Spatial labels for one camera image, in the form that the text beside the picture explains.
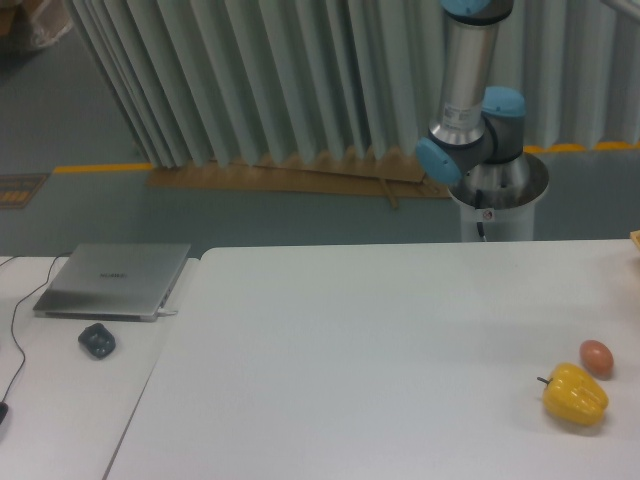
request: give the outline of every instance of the laptop logo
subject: laptop logo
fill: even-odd
[[[126,273],[101,273],[100,278],[127,278]]]

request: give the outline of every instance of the yellow bell pepper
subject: yellow bell pepper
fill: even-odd
[[[582,368],[561,363],[551,372],[549,380],[541,377],[538,380],[547,384],[542,403],[549,413],[580,425],[594,425],[602,420],[609,398]]]

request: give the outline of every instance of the brown egg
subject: brown egg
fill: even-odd
[[[613,370],[613,355],[604,343],[587,340],[580,345],[580,360],[589,372],[607,378]]]

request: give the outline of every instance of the floor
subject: floor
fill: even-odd
[[[0,58],[0,174],[137,163],[126,124],[75,32]],[[626,238],[640,228],[640,150],[541,155],[551,174],[536,240]],[[81,242],[212,247],[456,242],[449,200],[146,187],[148,172],[54,174],[24,210],[0,211],[0,255],[56,255]]]

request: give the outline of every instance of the laptop lid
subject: laptop lid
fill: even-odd
[[[82,244],[42,294],[37,314],[153,320],[184,266],[188,244]]]

